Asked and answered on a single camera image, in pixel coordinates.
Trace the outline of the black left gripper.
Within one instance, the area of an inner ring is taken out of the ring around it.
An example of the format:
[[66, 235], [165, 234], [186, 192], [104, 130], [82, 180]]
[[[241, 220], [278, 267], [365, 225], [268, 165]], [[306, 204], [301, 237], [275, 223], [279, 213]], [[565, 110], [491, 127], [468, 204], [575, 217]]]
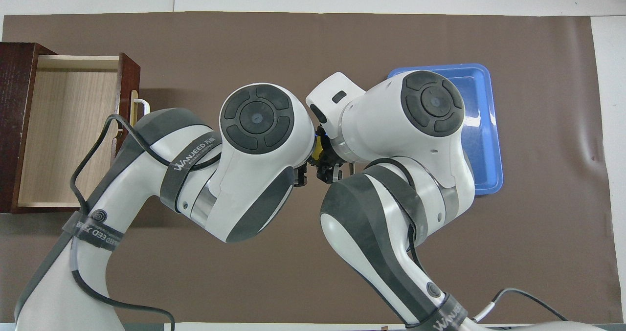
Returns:
[[295, 188], [304, 187], [307, 184], [307, 168], [311, 162], [306, 161], [304, 164], [300, 165], [297, 168], [294, 168], [294, 184]]

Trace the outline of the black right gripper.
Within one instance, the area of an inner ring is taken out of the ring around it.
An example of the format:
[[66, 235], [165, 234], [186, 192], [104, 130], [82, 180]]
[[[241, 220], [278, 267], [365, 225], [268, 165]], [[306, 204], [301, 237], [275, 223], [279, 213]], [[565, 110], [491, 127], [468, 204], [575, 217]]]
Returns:
[[316, 176], [326, 183], [333, 183], [342, 180], [343, 174], [341, 166], [347, 163], [340, 157], [333, 148], [316, 149]]

